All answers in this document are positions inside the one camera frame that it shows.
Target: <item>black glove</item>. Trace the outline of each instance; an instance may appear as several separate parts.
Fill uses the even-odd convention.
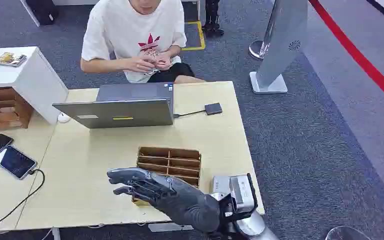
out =
[[[138,167],[116,168],[106,173],[111,184],[125,184],[116,195],[128,194],[150,203],[178,225],[192,225],[204,233],[220,224],[219,202],[187,182]]]

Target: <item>speaker grille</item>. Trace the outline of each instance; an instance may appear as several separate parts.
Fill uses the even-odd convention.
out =
[[[291,43],[289,43],[288,49],[289,51],[298,51],[301,47],[301,41],[300,40],[294,40]]]

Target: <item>human hand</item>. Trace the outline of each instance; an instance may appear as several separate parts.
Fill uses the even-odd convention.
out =
[[[106,174],[111,184],[127,185],[115,189],[114,194],[146,201],[178,225],[192,225],[204,233],[219,227],[219,202],[179,178],[138,167],[116,168]]]
[[[155,67],[160,71],[167,71],[172,66],[171,56],[168,52],[161,52],[155,61]]]
[[[151,56],[135,56],[121,59],[122,68],[136,73],[148,73],[155,68],[155,59]]]

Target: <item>red logo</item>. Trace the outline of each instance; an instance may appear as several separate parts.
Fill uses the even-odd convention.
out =
[[[150,33],[149,37],[148,37],[148,43],[138,42],[138,44],[140,46],[140,51],[144,52],[146,50],[153,49],[153,48],[157,47],[159,40],[160,40],[160,36],[157,36],[154,40],[152,37],[152,34]]]

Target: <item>white computer mouse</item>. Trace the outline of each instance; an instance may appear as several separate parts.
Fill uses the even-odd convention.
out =
[[[72,119],[72,118],[67,116],[66,114],[64,114],[62,112],[58,115],[58,122],[60,122],[60,123],[66,123],[66,122],[70,121],[70,119]]]

